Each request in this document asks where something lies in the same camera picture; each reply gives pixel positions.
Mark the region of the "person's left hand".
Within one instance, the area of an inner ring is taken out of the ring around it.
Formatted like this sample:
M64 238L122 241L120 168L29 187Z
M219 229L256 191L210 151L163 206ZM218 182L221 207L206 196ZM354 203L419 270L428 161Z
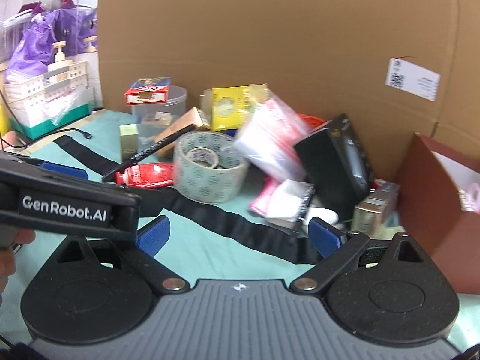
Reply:
M26 245L34 242L35 238L35 231L30 229L18 229L12 242L20 245ZM5 291L5 287L7 286L9 277L14 275L15 272L16 258L12 248L10 246L8 246L7 248L1 248L0 293L3 293Z

